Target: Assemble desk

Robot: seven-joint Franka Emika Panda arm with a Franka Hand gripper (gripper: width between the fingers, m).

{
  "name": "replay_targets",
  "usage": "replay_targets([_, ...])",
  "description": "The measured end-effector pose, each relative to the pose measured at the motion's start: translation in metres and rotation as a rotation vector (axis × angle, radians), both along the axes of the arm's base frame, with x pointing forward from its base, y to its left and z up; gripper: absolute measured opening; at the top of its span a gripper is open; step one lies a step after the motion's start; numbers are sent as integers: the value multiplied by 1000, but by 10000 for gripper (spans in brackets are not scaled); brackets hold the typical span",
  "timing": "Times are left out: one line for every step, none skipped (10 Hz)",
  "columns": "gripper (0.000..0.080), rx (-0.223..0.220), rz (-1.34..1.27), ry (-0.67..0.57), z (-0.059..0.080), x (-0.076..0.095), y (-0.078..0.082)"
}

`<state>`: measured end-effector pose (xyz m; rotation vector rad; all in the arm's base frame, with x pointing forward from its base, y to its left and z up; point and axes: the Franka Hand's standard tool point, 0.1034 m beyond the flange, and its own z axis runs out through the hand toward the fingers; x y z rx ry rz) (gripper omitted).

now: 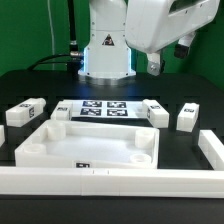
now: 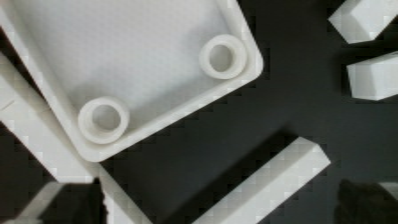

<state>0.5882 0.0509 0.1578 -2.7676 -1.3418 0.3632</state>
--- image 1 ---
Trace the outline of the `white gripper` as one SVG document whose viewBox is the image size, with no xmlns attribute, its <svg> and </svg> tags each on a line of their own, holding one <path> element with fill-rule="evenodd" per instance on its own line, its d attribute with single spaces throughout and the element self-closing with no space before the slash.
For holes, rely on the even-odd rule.
<svg viewBox="0 0 224 224">
<path fill-rule="evenodd" d="M 149 74 L 161 73 L 162 53 L 158 50 L 210 23 L 220 0 L 197 0 L 171 12 L 175 0 L 129 0 L 125 38 L 127 44 L 147 55 Z"/>
</svg>

